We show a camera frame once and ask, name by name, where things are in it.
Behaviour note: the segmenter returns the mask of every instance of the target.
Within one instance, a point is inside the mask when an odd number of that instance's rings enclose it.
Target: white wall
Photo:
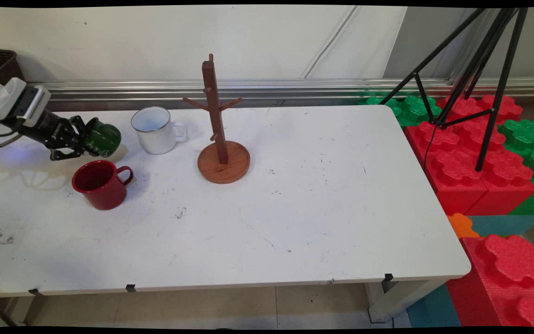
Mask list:
[[[28,81],[302,78],[352,6],[0,8]],[[405,7],[360,6],[309,78],[380,78]]]

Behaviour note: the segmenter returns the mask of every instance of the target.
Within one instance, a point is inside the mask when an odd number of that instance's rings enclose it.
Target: mug handle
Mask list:
[[[127,167],[127,166],[119,167],[119,168],[117,168],[117,175],[119,175],[119,173],[124,172],[124,171],[129,171],[129,178],[127,180],[125,180],[125,181],[121,181],[119,179],[119,181],[123,184],[123,186],[127,186],[127,184],[129,184],[129,182],[131,182],[131,180],[133,180],[133,169],[131,169],[131,167]]]
[[[185,140],[187,140],[187,127],[184,125],[184,123],[172,122],[172,126],[176,127],[176,128],[184,129],[184,135],[174,135],[176,137],[176,141],[185,141]]]

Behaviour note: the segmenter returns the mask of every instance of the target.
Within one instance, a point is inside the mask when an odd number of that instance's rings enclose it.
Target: tripod leg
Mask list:
[[[508,45],[508,52],[506,53],[506,60],[502,67],[502,74],[500,74],[500,81],[498,82],[498,89],[496,90],[496,97],[494,98],[494,105],[492,106],[492,112],[489,115],[488,125],[485,128],[485,135],[483,136],[483,142],[481,144],[481,151],[479,151],[479,158],[477,158],[477,165],[475,170],[480,172],[483,168],[483,161],[485,160],[485,154],[488,152],[488,146],[490,145],[491,133],[494,130],[496,124],[496,118],[498,117],[498,110],[500,110],[500,104],[502,103],[502,96],[504,95],[504,89],[506,89],[506,81],[508,80],[508,74],[510,74],[510,68],[512,67],[512,61],[515,58],[516,47],[521,38],[521,32],[525,23],[525,17],[528,8],[521,8],[519,15],[516,18],[515,29],[512,32],[512,38]]]
[[[475,76],[473,77],[472,82],[469,84],[469,88],[467,88],[467,91],[465,91],[465,93],[464,93],[464,99],[465,100],[469,99],[469,97],[471,96],[471,93],[473,92],[473,89],[475,89],[475,85],[477,84],[477,81],[481,77],[481,72],[483,72],[483,69],[485,68],[485,65],[487,64],[487,62],[489,61],[492,53],[494,52],[494,49],[496,48],[496,45],[498,44],[498,41],[500,41],[500,36],[502,36],[502,34],[504,32],[504,29],[506,29],[506,26],[508,25],[508,22],[510,22],[512,17],[514,17],[517,12],[518,12],[518,9],[515,10],[512,13],[512,15],[510,16],[510,19],[508,19],[506,24],[503,25],[502,28],[500,29],[500,32],[498,33],[498,38],[496,38],[496,40],[494,41],[493,45],[488,49],[486,55],[483,56],[483,60],[481,61],[481,65],[477,69],[477,73],[475,73]]]
[[[442,109],[442,112],[438,116],[437,122],[441,124],[445,122],[449,110],[452,109],[454,102],[456,102],[456,99],[460,96],[460,93],[462,93],[465,85],[471,79],[471,76],[473,76],[474,71],[481,64],[483,55],[485,55],[485,52],[487,51],[488,47],[491,46],[493,38],[494,36],[496,36],[496,32],[500,31],[500,27],[507,23],[507,20],[510,18],[510,15],[513,10],[513,8],[500,9],[498,16],[492,23],[487,34],[485,34],[485,37],[479,45],[479,48],[477,48],[475,55],[473,55],[473,59],[471,59],[471,62],[467,66],[466,70],[464,70],[463,75],[460,79],[458,79],[457,84],[454,86],[454,90],[451,93],[451,97],[449,97],[449,100],[446,102],[445,107]]]
[[[384,99],[382,99],[379,104],[385,104],[386,102],[388,102],[388,100],[390,100],[390,98],[392,98],[398,91],[400,91],[404,85],[406,85],[408,82],[411,81],[411,79],[413,79],[414,73],[420,72],[421,69],[424,68],[424,66],[428,65],[428,63],[432,59],[434,59],[434,57],[436,57],[436,55],[438,55],[440,51],[442,51],[450,42],[452,42],[452,40],[454,40],[454,38],[458,36],[460,32],[462,32],[466,27],[468,27],[471,22],[474,21],[474,19],[477,19],[477,16],[483,13],[484,10],[485,8],[475,9],[475,11],[471,13],[471,15],[469,15],[469,17],[467,17],[467,19],[463,21],[440,45],[438,45],[436,49],[434,49],[432,53],[428,55],[428,57],[426,57],[419,65],[417,65],[413,71],[409,72],[409,75],[405,79],[403,79],[403,81],[400,82],[397,87],[395,87]]]

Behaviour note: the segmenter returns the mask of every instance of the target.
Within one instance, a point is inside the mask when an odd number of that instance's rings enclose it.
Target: table leg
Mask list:
[[[374,300],[368,308],[371,321],[373,323],[389,321],[397,313],[408,308],[446,281],[401,281],[396,283],[388,292]]]

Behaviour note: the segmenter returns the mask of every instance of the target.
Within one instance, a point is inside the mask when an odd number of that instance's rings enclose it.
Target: red foam block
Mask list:
[[[434,132],[434,125],[429,122],[422,122],[417,127],[406,127],[405,137],[411,145],[415,156],[417,157],[420,165],[424,163],[424,156],[426,149],[432,139],[432,133]],[[439,151],[453,151],[458,150],[458,135],[455,134],[451,128],[441,129],[438,127],[434,134],[434,141],[428,151],[428,163],[430,162],[430,154],[435,154]]]
[[[494,104],[493,95],[485,95],[481,100],[477,101],[477,105],[482,110],[488,110],[492,108]],[[521,120],[521,114],[523,108],[515,104],[515,100],[509,96],[502,96],[502,102],[500,103],[500,110],[498,110],[498,117],[496,117],[496,124],[502,125],[507,120]],[[489,120],[489,116],[482,116],[482,120]]]
[[[534,246],[518,235],[460,241],[471,271],[446,285],[461,325],[534,327]]]
[[[467,216],[506,215],[534,194],[533,170],[513,152],[487,152],[481,180],[487,188]]]
[[[458,145],[466,154],[477,158],[479,151],[481,150],[481,144],[485,137],[485,129],[487,127],[487,121],[474,119],[461,123],[461,127],[455,129],[454,132],[458,135],[460,140]],[[504,142],[506,136],[498,132],[498,127],[494,125],[494,131],[489,139],[488,151],[501,152],[506,150],[504,148]]]
[[[447,96],[444,99],[437,99],[437,106],[444,108],[446,106],[446,103],[449,101],[449,98],[451,96]],[[458,106],[465,106],[465,105],[477,105],[477,100],[473,99],[472,97],[469,97],[469,99],[464,99],[462,96],[457,97],[456,101],[453,104],[453,109],[457,108]]]
[[[422,166],[433,131],[434,125],[428,122],[405,129],[407,141]],[[487,192],[481,173],[473,169],[473,158],[458,147],[458,135],[450,128],[436,128],[426,164],[426,176],[448,215],[466,212]]]
[[[467,212],[487,193],[473,158],[460,150],[430,155],[426,176],[446,214]]]

